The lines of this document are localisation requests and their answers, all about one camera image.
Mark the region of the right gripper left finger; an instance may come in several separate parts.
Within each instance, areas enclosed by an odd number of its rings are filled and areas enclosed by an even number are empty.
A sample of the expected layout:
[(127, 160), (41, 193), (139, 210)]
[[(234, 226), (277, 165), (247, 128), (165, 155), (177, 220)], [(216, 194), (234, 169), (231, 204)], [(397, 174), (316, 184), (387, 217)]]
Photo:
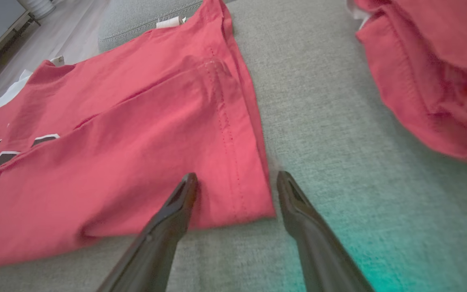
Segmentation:
[(178, 242), (189, 228), (198, 179), (186, 174), (149, 220), (99, 292), (165, 292)]

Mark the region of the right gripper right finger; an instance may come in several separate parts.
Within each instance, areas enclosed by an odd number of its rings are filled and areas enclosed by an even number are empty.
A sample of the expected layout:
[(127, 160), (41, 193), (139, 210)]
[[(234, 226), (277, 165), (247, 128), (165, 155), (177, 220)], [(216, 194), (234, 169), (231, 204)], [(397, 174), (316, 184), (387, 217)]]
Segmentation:
[(276, 186), (284, 226), (294, 238), (308, 292), (372, 292), (374, 289), (293, 176), (278, 172)]

